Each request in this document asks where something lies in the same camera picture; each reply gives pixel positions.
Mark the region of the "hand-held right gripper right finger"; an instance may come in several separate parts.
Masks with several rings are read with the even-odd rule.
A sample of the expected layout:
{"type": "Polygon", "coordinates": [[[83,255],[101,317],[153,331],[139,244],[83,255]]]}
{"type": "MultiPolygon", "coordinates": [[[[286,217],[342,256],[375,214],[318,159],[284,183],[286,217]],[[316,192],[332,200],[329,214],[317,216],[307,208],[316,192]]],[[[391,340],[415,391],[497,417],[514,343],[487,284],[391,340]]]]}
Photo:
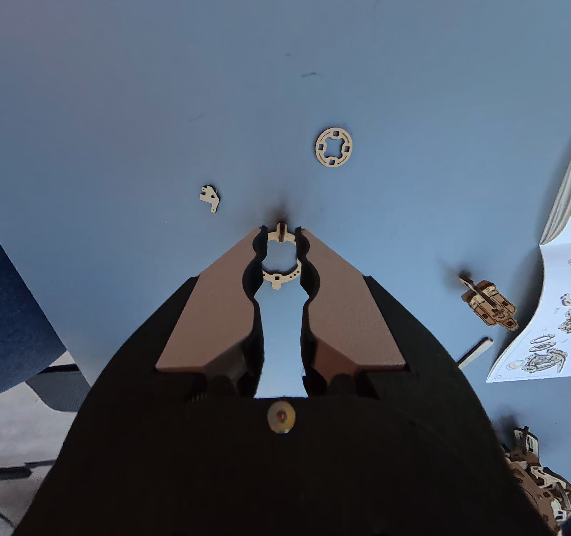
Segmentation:
{"type": "Polygon", "coordinates": [[[309,396],[323,395],[338,375],[360,379],[365,372],[406,368],[393,334],[364,275],[309,230],[295,231],[303,306],[303,384],[309,396]]]}

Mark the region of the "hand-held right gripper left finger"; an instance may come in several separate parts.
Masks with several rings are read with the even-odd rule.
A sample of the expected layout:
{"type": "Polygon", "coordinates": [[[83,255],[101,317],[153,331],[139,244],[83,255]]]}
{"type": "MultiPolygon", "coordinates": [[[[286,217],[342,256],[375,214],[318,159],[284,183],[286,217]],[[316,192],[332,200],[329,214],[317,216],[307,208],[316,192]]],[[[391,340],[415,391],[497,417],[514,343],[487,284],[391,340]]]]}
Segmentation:
{"type": "Polygon", "coordinates": [[[156,363],[163,373],[226,376],[253,397],[264,362],[261,312],[267,227],[256,228],[204,269],[156,363]]]}

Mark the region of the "notched wooden ring part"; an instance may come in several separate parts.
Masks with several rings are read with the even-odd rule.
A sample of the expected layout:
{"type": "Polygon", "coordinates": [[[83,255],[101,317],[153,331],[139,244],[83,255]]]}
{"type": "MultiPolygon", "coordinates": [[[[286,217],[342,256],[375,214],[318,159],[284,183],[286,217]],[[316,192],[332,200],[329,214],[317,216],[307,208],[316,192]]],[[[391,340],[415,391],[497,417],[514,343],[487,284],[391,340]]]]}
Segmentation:
{"type": "MultiPolygon", "coordinates": [[[[291,243],[294,247],[297,247],[297,239],[295,233],[289,232],[289,228],[286,222],[280,221],[276,225],[274,231],[267,234],[268,246],[271,242],[276,244],[291,243]]],[[[273,290],[280,290],[282,285],[288,282],[292,282],[297,279],[302,272],[302,263],[296,255],[295,266],[289,268],[288,270],[270,270],[267,271],[262,267],[263,279],[271,284],[273,290]]]]}

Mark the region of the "large wooden mechanical model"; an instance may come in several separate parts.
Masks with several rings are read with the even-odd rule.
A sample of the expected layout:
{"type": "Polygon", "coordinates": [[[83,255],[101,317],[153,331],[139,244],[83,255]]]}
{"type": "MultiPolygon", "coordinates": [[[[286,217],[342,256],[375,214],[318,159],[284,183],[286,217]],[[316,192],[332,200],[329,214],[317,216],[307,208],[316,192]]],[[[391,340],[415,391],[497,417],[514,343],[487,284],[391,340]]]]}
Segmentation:
{"type": "Polygon", "coordinates": [[[570,535],[570,482],[541,465],[539,440],[527,426],[513,435],[503,452],[514,477],[553,534],[570,535]]]}

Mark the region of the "small wooden sub-assembly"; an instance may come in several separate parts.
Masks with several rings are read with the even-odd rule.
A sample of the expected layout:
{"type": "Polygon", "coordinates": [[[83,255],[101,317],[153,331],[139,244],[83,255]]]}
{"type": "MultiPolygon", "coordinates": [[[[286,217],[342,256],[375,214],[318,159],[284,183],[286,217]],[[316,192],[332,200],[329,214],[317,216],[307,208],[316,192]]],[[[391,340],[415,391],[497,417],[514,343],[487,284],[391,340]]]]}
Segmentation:
{"type": "Polygon", "coordinates": [[[514,318],[517,308],[497,290],[494,283],[488,280],[474,283],[467,276],[459,276],[459,279],[468,289],[461,296],[463,302],[468,304],[487,326],[499,325],[509,331],[518,329],[514,318]]]}

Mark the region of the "round wooden disc cross cut-out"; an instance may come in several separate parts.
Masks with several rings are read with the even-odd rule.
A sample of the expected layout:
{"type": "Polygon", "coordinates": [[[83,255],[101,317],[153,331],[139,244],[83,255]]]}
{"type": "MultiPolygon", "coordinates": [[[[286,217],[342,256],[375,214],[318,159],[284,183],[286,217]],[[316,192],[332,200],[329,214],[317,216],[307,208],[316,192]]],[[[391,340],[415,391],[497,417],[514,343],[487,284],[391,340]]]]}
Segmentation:
{"type": "Polygon", "coordinates": [[[336,169],[346,164],[352,155],[352,136],[345,129],[331,127],[324,130],[316,140],[315,155],[319,163],[328,169],[336,169]],[[328,143],[341,142],[339,155],[328,153],[328,143]]]}

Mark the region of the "white instruction booklet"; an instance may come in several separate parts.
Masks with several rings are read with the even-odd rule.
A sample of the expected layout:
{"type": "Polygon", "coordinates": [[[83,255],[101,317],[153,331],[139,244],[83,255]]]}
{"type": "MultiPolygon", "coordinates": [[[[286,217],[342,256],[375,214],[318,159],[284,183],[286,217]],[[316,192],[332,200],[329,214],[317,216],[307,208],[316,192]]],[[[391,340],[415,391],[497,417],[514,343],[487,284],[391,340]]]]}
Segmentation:
{"type": "Polygon", "coordinates": [[[539,243],[544,278],[529,324],[499,355],[486,383],[570,376],[570,173],[539,243]]]}

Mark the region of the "black chair base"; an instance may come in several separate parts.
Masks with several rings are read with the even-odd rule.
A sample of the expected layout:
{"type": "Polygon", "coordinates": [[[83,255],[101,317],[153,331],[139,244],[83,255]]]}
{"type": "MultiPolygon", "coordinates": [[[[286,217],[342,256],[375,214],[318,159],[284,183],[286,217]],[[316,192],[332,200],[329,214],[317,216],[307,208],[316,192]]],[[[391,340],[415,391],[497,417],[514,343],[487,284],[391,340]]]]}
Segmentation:
{"type": "Polygon", "coordinates": [[[22,466],[1,467],[1,481],[19,480],[32,475],[33,469],[50,468],[55,460],[25,462],[22,466]]]}

